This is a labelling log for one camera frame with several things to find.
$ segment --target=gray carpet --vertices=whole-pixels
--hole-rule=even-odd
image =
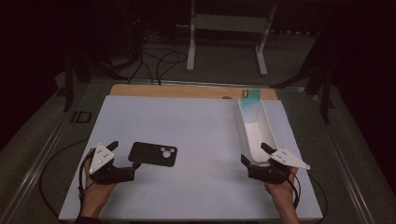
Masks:
[[[263,87],[276,84],[298,72],[314,40],[313,37],[303,35],[270,35],[264,51],[269,76],[261,77],[255,59],[253,42],[242,41],[243,44],[236,45],[236,42],[241,41],[231,40],[230,43],[225,41],[227,43],[224,44],[224,41],[218,43],[203,39],[198,42],[194,72],[186,71],[186,63],[177,64],[163,76],[163,83]],[[160,43],[148,42],[145,45],[145,48],[163,47],[187,53],[188,42],[181,37]],[[166,53],[166,50],[150,50],[157,57]],[[144,62],[155,74],[158,60],[144,55]],[[136,63],[120,73],[128,77],[137,66]],[[162,66],[162,71],[164,71],[166,64]],[[2,216],[8,205],[15,202],[12,198],[18,192],[25,174],[29,174],[29,168],[35,163],[41,150],[53,148],[51,152],[53,155],[54,152],[70,144],[88,138],[104,97],[114,83],[124,82],[104,77],[97,71],[93,73],[91,84],[77,86],[77,100],[71,110],[71,112],[76,110],[92,112],[90,123],[69,123],[72,113],[63,112],[64,98],[54,95],[0,152],[0,176],[3,180],[0,184]],[[148,70],[143,66],[132,82],[149,83],[147,75]],[[303,87],[305,83],[306,80],[303,80],[294,86]],[[285,106],[303,158],[314,168],[310,174],[320,183],[326,193],[328,214],[322,223],[396,222],[395,196],[379,172],[370,149],[336,88],[332,89],[334,108],[329,111],[330,125],[324,124],[318,117],[316,100],[301,93],[299,88],[288,88],[278,91],[277,94]],[[53,133],[57,131],[60,123],[64,126],[54,137]],[[48,146],[46,143],[52,143],[53,146]],[[57,212],[62,207],[84,147],[85,144],[80,143],[62,152],[49,164],[43,175],[43,190]],[[324,195],[316,184],[314,187],[320,207],[324,212],[326,208]],[[16,213],[10,223],[56,223],[56,219],[43,203],[38,185],[33,183],[32,188],[26,191],[23,197],[25,200],[13,203],[19,205],[20,209],[11,209]],[[354,195],[356,192],[361,194],[363,203],[357,200],[359,195]],[[366,210],[361,208],[362,204],[366,206],[368,212],[364,212]],[[279,220],[268,220],[263,223],[279,223]],[[315,223],[315,221],[306,221],[306,223]]]

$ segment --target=black sleeve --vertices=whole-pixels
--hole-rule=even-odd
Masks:
[[[102,224],[102,221],[93,217],[77,217],[74,224]]]

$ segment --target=black smartphone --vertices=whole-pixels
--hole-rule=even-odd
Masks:
[[[143,163],[162,166],[174,166],[176,155],[176,147],[135,142],[132,145],[128,160],[136,161],[141,158]]]

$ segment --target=floor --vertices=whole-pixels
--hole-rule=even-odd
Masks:
[[[157,84],[157,75],[160,77],[172,67],[163,74],[163,85],[267,88],[296,75],[315,42],[308,35],[270,34],[264,49],[269,74],[262,77],[253,49],[256,40],[257,36],[201,32],[194,71],[187,72],[183,61],[189,45],[186,31],[180,30],[174,39],[153,34],[144,45],[144,63],[131,83]],[[159,63],[158,59],[171,52],[169,49],[179,53],[163,58],[168,63]],[[119,74],[130,77],[138,66],[135,63]],[[57,80],[62,87],[64,74],[57,76]],[[322,223],[396,222],[395,196],[336,87],[332,87],[333,107],[329,110],[330,124],[326,124],[318,113],[318,97],[304,94],[306,82],[307,79],[301,80],[276,93],[285,106],[304,159],[316,168],[311,172],[320,184],[314,184],[315,193],[322,213],[327,211]],[[79,83],[75,79],[75,102],[69,112],[63,112],[64,98],[53,95],[0,152],[1,223],[57,222],[40,194],[40,180],[45,197],[55,213],[59,213],[103,99],[116,83],[126,80],[114,80],[95,69],[91,83]],[[75,111],[91,112],[92,120],[71,123]],[[279,223],[279,220],[262,223]]]

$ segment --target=white tabletop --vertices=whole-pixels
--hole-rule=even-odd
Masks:
[[[276,141],[301,157],[280,101],[264,101]],[[117,167],[128,161],[134,142],[177,147],[175,166],[142,164],[135,181],[116,186],[100,218],[119,220],[254,220],[279,218],[263,183],[248,178],[240,162],[236,100],[107,96],[84,155],[98,143],[119,141]],[[301,219],[321,218],[305,170],[297,174]],[[79,210],[78,171],[60,219]]]

